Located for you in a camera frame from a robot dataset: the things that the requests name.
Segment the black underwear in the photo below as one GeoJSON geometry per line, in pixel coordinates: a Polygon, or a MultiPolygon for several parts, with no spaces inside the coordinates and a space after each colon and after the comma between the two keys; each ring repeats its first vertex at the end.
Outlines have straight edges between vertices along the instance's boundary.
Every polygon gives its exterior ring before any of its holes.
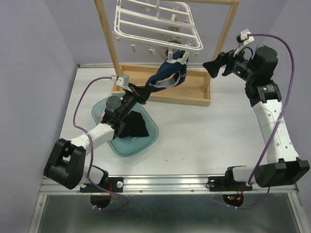
{"type": "Polygon", "coordinates": [[[123,130],[119,134],[119,138],[125,137],[148,137],[149,133],[146,128],[145,120],[142,114],[131,111],[124,119],[125,124],[123,130]]]}

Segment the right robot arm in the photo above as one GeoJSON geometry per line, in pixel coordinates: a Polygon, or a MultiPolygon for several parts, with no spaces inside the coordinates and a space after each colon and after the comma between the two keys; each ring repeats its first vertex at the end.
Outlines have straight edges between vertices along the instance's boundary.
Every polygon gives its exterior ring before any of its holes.
{"type": "Polygon", "coordinates": [[[231,50],[203,63],[212,78],[217,77],[224,66],[222,76],[235,74],[245,81],[245,93],[265,143],[263,155],[267,163],[229,167],[220,181],[227,189],[235,189],[241,183],[248,186],[256,183],[260,187],[292,185],[310,170],[309,162],[301,160],[295,150],[281,114],[285,104],[278,85],[272,80],[277,64],[277,52],[268,46],[257,48],[250,59],[244,57],[243,50],[238,54],[231,50]]]}

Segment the white pink underwear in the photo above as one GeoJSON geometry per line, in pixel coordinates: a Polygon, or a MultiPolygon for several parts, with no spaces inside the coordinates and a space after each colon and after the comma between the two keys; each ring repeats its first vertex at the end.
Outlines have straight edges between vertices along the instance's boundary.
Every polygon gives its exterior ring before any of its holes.
{"type": "Polygon", "coordinates": [[[100,116],[99,116],[99,118],[98,118],[98,122],[99,122],[99,123],[105,123],[105,122],[106,122],[105,111],[103,111],[103,112],[100,114],[100,116]]]}

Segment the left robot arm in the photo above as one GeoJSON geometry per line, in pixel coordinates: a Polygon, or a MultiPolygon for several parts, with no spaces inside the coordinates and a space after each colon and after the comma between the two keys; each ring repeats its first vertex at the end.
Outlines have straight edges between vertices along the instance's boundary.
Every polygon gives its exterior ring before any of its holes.
{"type": "Polygon", "coordinates": [[[83,130],[79,137],[58,139],[44,168],[44,176],[66,187],[75,188],[90,174],[85,159],[93,156],[102,144],[110,144],[119,156],[129,157],[149,147],[157,139],[158,129],[147,114],[146,104],[153,88],[130,83],[125,93],[112,95],[92,109],[93,117],[99,113],[96,127],[83,130]]]}

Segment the navy blue underwear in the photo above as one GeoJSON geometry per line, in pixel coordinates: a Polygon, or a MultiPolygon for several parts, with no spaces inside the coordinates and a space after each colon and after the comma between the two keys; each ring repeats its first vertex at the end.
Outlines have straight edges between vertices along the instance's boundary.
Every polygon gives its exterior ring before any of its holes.
{"type": "Polygon", "coordinates": [[[175,52],[172,60],[166,60],[145,86],[153,87],[153,92],[159,92],[182,84],[187,76],[188,65],[188,60],[183,61],[184,53],[183,50],[175,52]]]}

